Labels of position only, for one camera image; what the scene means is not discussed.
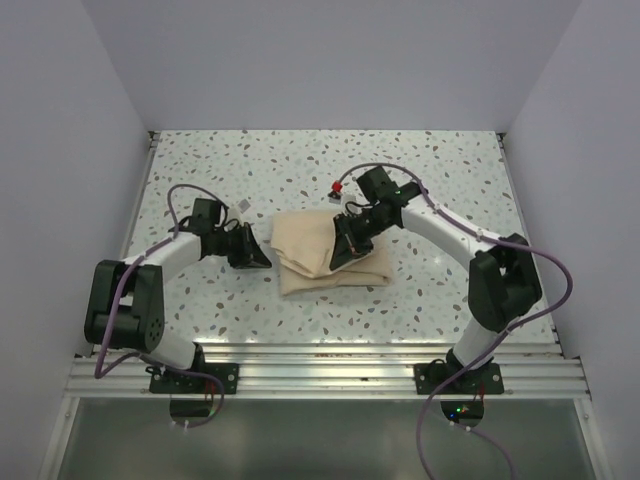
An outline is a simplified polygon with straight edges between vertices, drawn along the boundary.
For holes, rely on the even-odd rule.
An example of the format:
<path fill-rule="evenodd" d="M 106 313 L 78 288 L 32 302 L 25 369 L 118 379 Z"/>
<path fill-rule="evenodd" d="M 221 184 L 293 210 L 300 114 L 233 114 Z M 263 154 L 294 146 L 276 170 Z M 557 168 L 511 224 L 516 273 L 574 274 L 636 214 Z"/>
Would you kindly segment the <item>beige cloth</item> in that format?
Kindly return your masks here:
<path fill-rule="evenodd" d="M 280 294 L 336 287 L 376 287 L 392 283 L 393 271 L 386 242 L 336 271 L 330 269 L 335 244 L 335 210 L 279 212 L 272 217 L 270 247 L 279 260 Z"/>

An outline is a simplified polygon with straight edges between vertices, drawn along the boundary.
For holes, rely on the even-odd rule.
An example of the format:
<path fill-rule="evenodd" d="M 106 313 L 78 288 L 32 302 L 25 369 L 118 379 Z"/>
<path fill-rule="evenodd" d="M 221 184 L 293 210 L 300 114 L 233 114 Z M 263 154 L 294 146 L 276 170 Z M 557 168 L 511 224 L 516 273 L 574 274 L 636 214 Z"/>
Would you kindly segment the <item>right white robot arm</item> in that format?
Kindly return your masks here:
<path fill-rule="evenodd" d="M 383 164 L 370 163 L 356 183 L 367 203 L 357 212 L 333 217 L 335 242 L 329 269 L 334 272 L 374 250 L 373 239 L 397 227 L 437 246 L 468 274 L 471 320 L 447 353 L 445 379 L 451 389 L 468 392 L 481 380 L 491 360 L 489 349 L 515 319 L 542 297 L 538 272 L 527 240 L 500 237 L 436 203 L 421 180 L 400 186 Z"/>

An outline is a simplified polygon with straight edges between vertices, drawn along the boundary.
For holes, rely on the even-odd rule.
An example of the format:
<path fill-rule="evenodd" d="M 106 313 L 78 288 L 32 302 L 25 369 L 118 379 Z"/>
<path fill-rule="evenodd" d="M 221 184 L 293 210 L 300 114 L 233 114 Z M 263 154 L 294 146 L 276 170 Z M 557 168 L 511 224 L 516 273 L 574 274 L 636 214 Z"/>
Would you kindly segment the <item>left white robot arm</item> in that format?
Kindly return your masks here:
<path fill-rule="evenodd" d="M 200 345 L 165 331 L 164 287 L 208 257 L 224 258 L 236 270 L 272 267 L 251 225 L 227 214 L 223 202 L 198 198 L 191 214 L 158 244 L 136 256 L 98 263 L 84 323 L 86 341 L 100 347 L 95 378 L 139 357 L 172 370 L 173 381 L 185 392 L 205 386 L 208 369 Z"/>

